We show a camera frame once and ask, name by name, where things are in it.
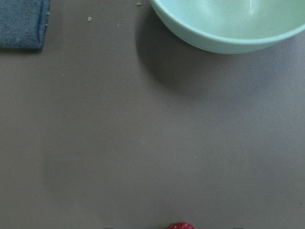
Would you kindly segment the red strawberry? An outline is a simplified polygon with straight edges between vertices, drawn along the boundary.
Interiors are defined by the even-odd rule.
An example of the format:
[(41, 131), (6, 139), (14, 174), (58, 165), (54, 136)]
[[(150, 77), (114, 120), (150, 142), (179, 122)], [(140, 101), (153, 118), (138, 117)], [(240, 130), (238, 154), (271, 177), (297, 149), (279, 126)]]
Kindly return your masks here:
[(166, 229), (196, 229), (196, 227), (187, 222), (178, 222), (169, 225)]

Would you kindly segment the mint green bowl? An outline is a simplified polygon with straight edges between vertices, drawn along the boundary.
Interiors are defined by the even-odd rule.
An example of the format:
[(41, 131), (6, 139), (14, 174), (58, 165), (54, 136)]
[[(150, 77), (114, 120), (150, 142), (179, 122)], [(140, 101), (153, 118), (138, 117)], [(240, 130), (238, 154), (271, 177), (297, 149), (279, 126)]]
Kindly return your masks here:
[(182, 41), (221, 54), (254, 52), (305, 30), (304, 0), (152, 0)]

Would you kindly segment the grey folded cloth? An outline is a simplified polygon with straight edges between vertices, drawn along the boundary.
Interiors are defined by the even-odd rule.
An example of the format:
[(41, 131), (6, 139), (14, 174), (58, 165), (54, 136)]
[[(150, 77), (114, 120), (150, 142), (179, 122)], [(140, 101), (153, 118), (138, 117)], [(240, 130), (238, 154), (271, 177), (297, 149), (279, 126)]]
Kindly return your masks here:
[(2, 0), (0, 47), (39, 50), (44, 45), (49, 0)]

